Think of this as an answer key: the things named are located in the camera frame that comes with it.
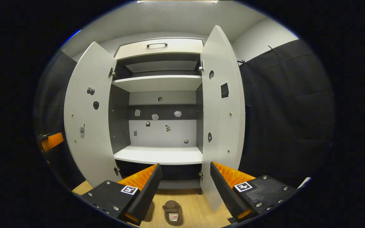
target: white cabinet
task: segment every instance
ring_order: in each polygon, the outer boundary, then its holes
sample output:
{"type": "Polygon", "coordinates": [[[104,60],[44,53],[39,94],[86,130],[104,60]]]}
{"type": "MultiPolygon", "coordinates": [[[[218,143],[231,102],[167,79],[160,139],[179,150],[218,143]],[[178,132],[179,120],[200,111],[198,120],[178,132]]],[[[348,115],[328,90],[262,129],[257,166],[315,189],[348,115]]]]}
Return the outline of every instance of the white cabinet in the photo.
{"type": "MultiPolygon", "coordinates": [[[[71,76],[64,114],[71,154],[93,187],[107,179],[120,179],[113,171],[114,159],[202,166],[200,187],[210,207],[216,210],[222,199],[210,176],[210,162],[239,167],[245,133],[242,79],[233,49],[219,26],[214,27],[204,46],[197,39],[141,41],[121,46],[112,57],[92,43],[71,76]],[[178,64],[178,70],[188,73],[170,74],[178,64]],[[201,84],[203,91],[198,93],[201,84]],[[87,87],[95,88],[93,96],[86,93],[87,87]],[[123,95],[110,97],[114,88],[123,95]],[[203,110],[196,106],[198,94],[203,96],[203,110]],[[99,101],[97,110],[94,101],[99,101]],[[118,102],[120,108],[113,108],[109,102],[118,102]],[[179,110],[180,117],[174,115],[179,110]],[[197,125],[201,116],[197,113],[202,112],[203,126],[197,125]],[[152,114],[158,115],[158,120],[152,119],[152,114]],[[115,118],[122,124],[111,123],[115,118]],[[84,123],[85,138],[81,139],[79,130],[84,123]],[[114,133],[122,127],[128,130],[114,133]],[[115,139],[122,137],[128,142],[115,151],[115,139]]],[[[167,180],[164,185],[177,182],[167,180]]]]}

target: black fabric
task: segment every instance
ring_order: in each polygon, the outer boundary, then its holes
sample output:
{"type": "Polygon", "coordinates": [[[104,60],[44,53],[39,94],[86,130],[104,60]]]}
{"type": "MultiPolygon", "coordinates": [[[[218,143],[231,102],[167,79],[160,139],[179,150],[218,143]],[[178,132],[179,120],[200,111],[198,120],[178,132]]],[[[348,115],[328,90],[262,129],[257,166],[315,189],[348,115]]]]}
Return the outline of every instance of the black fabric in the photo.
{"type": "Polygon", "coordinates": [[[292,187],[323,164],[333,136],[333,92],[319,59],[301,40],[240,67],[246,134],[239,170],[292,187]]]}
{"type": "Polygon", "coordinates": [[[85,181],[71,156],[64,130],[64,99],[76,64],[76,61],[62,52],[57,52],[52,57],[39,81],[33,109],[36,135],[63,134],[64,141],[46,159],[50,162],[52,171],[70,189],[85,181]]]}

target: brown slipper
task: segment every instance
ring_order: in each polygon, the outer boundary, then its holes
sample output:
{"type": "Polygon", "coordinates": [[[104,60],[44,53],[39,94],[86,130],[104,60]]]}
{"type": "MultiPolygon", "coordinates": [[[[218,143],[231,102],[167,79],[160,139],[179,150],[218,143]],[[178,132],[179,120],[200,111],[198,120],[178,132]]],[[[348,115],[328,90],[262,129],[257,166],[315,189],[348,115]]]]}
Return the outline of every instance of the brown slipper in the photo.
{"type": "Polygon", "coordinates": [[[149,210],[147,211],[146,217],[144,218],[143,221],[149,222],[152,219],[154,208],[155,208],[155,203],[152,201],[152,203],[150,204],[149,210]]]}
{"type": "Polygon", "coordinates": [[[183,211],[181,205],[174,200],[169,200],[163,206],[165,220],[170,225],[183,224],[183,211]]]}

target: cabinet door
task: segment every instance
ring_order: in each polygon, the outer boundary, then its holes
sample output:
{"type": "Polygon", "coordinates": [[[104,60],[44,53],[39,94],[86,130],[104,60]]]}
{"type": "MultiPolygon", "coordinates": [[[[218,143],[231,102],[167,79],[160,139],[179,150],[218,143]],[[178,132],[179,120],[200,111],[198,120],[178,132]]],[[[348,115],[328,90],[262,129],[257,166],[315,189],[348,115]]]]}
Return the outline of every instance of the cabinet door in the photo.
{"type": "Polygon", "coordinates": [[[68,147],[84,178],[96,187],[105,180],[119,181],[109,134],[108,101],[116,59],[93,42],[81,56],[68,83],[64,126],[68,147]],[[87,87],[95,89],[93,95],[87,87]],[[84,127],[82,136],[80,127],[84,127]]]}
{"type": "Polygon", "coordinates": [[[201,61],[204,66],[204,175],[201,188],[211,209],[217,210],[222,198],[210,176],[210,162],[234,169],[239,167],[245,134],[245,97],[235,54],[219,26],[215,26],[209,35],[201,61]]]}

